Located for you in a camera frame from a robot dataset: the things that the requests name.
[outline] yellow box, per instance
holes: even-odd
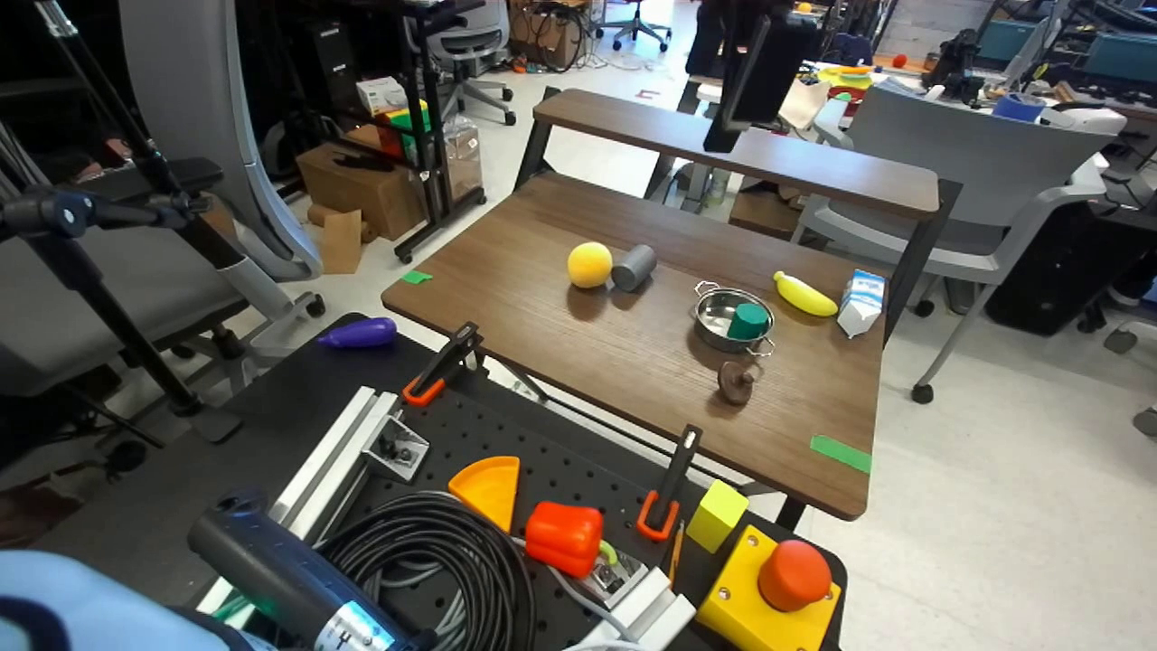
[[[747,514],[747,500],[726,481],[713,481],[708,491],[696,500],[688,536],[700,549],[717,554],[746,514]]]

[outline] yellow banana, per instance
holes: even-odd
[[[796,276],[772,271],[772,288],[806,315],[832,318],[837,311],[820,288],[806,284]]]

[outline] orange object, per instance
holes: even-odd
[[[527,555],[585,579],[601,555],[605,514],[543,500],[527,520]]]
[[[517,455],[485,455],[461,466],[447,491],[459,494],[468,510],[488,517],[496,529],[509,532],[513,500],[517,500],[519,460]]]
[[[782,543],[760,566],[760,598],[777,611],[797,611],[832,590],[832,566],[802,540]]]

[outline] orange handle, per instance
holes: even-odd
[[[436,401],[439,390],[443,390],[443,374],[436,374],[423,394],[414,394],[410,384],[406,384],[401,401],[410,408],[426,408],[430,401]]]
[[[661,529],[649,529],[647,520],[649,520],[655,500],[658,500],[658,491],[649,489],[647,500],[643,500],[643,507],[641,507],[641,514],[636,514],[636,532],[641,532],[643,540],[649,540],[649,543],[666,543],[666,540],[672,540],[672,532],[676,532],[678,500],[670,501]]]

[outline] black cable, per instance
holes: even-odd
[[[401,494],[327,540],[316,554],[379,601],[391,594],[388,583],[398,583],[398,573],[410,573],[414,565],[436,565],[459,584],[461,601],[461,618],[439,629],[436,648],[536,648],[538,618],[519,549],[500,529],[468,514],[455,494]]]

